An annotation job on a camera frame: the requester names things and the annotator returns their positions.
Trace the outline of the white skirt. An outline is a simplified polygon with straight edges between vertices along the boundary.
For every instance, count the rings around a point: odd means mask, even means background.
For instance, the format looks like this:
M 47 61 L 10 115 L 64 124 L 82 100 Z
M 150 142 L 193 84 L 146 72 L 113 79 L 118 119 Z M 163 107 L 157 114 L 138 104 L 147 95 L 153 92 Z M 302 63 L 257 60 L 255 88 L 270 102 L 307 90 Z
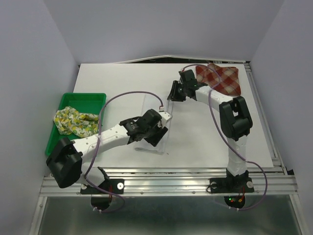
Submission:
M 161 96 L 161 99 L 164 104 L 164 111 L 168 112 L 169 114 L 172 114 L 173 111 L 173 102 L 167 100 L 167 96 Z M 153 97 L 152 95 L 146 94 L 143 100 L 142 105 L 142 112 L 143 115 L 147 110 L 154 109 L 156 111 L 159 111 L 160 102 L 157 98 Z M 160 142 L 157 144 L 156 147 L 153 147 L 149 143 L 147 143 L 145 140 L 141 140 L 140 142 L 137 142 L 134 149 L 136 151 L 140 152 L 147 152 L 152 154 L 164 154 L 165 147 L 168 141 L 169 132 L 170 132 L 170 125 L 171 121 L 167 122 L 166 127 L 168 128 L 167 133 L 164 135 L 164 137 L 160 140 Z

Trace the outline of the red plaid skirt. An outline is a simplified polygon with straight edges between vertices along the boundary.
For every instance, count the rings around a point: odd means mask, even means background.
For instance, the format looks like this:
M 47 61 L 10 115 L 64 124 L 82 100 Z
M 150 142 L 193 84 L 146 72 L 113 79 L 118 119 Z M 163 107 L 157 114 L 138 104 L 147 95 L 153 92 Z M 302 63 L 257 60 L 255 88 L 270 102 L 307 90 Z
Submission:
M 224 95 L 240 96 L 241 87 L 239 81 L 239 69 L 236 67 L 220 67 L 210 63 L 207 66 L 196 66 L 196 79 L 205 83 Z

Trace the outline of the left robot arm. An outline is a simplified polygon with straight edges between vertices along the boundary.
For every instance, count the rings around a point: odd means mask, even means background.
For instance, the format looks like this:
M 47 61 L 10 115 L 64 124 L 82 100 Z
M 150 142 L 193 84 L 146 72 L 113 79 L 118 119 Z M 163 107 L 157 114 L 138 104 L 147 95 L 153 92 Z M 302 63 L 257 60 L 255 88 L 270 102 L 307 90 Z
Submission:
M 145 140 L 155 147 L 168 132 L 167 123 L 172 119 L 168 112 L 149 109 L 144 115 L 121 121 L 114 127 L 76 140 L 58 140 L 46 165 L 59 188 L 80 183 L 92 186 L 98 193 L 107 193 L 106 172 L 93 167 L 97 154 L 115 147 Z

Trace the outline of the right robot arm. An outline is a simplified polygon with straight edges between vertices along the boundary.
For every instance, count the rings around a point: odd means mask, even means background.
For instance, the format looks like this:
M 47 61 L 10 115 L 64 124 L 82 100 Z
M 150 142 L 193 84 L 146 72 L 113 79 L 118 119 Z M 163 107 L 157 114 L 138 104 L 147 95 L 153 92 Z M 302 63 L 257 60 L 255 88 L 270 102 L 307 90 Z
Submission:
M 210 178 L 209 193 L 253 192 L 248 186 L 252 180 L 246 165 L 246 140 L 253 126 L 245 99 L 218 92 L 216 86 L 197 81 L 192 70 L 180 71 L 180 79 L 173 81 L 168 100 L 184 102 L 191 98 L 205 103 L 209 110 L 219 112 L 219 121 L 214 121 L 218 133 L 228 147 L 228 164 L 224 178 Z

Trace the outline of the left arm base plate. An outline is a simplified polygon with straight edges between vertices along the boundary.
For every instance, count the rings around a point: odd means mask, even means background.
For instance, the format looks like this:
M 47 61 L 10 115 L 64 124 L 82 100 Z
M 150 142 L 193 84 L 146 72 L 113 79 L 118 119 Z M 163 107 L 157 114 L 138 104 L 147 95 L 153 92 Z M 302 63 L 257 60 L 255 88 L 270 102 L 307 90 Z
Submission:
M 111 193 L 123 194 L 124 186 L 125 186 L 125 180 L 122 178 L 117 178 L 117 179 L 110 179 L 108 181 L 104 181 L 98 187 L 103 190 L 109 191 Z M 82 195 L 104 194 L 103 192 L 89 185 L 81 185 L 80 193 Z

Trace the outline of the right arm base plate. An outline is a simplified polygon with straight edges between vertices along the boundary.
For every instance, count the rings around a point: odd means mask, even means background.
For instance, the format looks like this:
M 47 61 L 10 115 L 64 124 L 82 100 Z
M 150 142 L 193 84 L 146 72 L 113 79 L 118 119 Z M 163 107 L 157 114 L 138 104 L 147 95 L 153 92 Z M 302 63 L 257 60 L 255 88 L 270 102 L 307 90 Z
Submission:
M 250 178 L 234 180 L 230 178 L 211 178 L 206 191 L 212 194 L 228 193 L 235 194 L 240 192 L 253 193 L 254 186 Z

